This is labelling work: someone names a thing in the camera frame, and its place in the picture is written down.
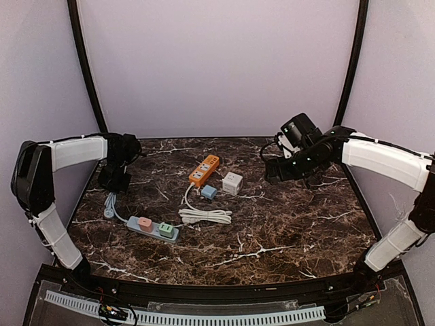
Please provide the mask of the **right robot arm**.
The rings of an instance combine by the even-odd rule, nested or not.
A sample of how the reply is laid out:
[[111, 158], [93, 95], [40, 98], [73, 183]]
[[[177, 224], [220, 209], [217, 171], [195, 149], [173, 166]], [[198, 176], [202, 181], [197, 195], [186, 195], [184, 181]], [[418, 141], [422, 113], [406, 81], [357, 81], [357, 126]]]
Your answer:
[[370, 138], [344, 126], [322, 132], [305, 113], [287, 121], [275, 135], [273, 144], [283, 152], [282, 156], [261, 158], [266, 168], [265, 179], [271, 184], [307, 179], [336, 163], [369, 170], [418, 192], [411, 212], [367, 250], [355, 266], [355, 272], [380, 272], [434, 233], [432, 154]]

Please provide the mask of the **light blue power strip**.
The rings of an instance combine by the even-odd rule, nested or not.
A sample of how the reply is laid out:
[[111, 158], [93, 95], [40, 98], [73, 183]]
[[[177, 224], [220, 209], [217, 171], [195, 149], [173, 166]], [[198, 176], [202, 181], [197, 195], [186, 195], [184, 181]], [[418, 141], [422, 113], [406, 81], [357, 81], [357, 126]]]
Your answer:
[[154, 229], [153, 229], [153, 231], [151, 233], [147, 233], [147, 232], [142, 232], [139, 229], [139, 226], [138, 226], [138, 223], [137, 223], [138, 219], [139, 219], [139, 217], [131, 216], [129, 218], [129, 220], [127, 221], [127, 224], [126, 224], [127, 228], [129, 230], [131, 230], [131, 231], [137, 232], [137, 233], [145, 235], [145, 236], [149, 236], [149, 237], [157, 239], [157, 240], [163, 240], [165, 242], [169, 242], [169, 243], [172, 243], [172, 244], [176, 243], [176, 241], [177, 241], [177, 239], [179, 237], [179, 230], [177, 228], [175, 228], [174, 226], [173, 226], [173, 228], [174, 228], [174, 235], [173, 235], [173, 237], [172, 238], [165, 238], [165, 237], [162, 237], [162, 236], [159, 235], [158, 226], [159, 226], [160, 223], [156, 223], [156, 222], [153, 221]]

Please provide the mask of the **green charger plug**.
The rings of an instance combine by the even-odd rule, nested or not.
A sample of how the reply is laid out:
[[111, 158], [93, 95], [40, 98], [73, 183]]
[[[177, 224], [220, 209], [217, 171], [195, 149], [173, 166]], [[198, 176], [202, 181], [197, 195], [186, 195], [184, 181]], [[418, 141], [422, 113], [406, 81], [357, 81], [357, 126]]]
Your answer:
[[174, 235], [174, 228], [171, 224], [162, 222], [158, 226], [159, 235], [165, 238], [172, 238]]

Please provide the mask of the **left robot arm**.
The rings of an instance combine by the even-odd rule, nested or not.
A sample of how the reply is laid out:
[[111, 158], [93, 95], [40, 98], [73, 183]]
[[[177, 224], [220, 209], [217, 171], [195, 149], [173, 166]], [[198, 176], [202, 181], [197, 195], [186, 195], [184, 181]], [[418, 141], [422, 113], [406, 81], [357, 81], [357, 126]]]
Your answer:
[[75, 275], [88, 275], [90, 264], [74, 245], [61, 221], [54, 195], [56, 171], [85, 162], [104, 161], [99, 185], [112, 193], [125, 192], [131, 180], [126, 167], [142, 154], [133, 134], [96, 133], [54, 141], [25, 141], [11, 180], [11, 191], [41, 241], [60, 264]]

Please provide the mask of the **pink charger plug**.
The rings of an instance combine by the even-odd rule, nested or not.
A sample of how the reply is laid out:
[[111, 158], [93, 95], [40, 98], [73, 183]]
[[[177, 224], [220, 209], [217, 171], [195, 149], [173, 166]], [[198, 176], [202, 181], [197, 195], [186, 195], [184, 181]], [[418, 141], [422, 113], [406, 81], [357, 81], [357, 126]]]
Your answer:
[[154, 224], [151, 219], [140, 217], [137, 223], [142, 232], [151, 233], [154, 229]]

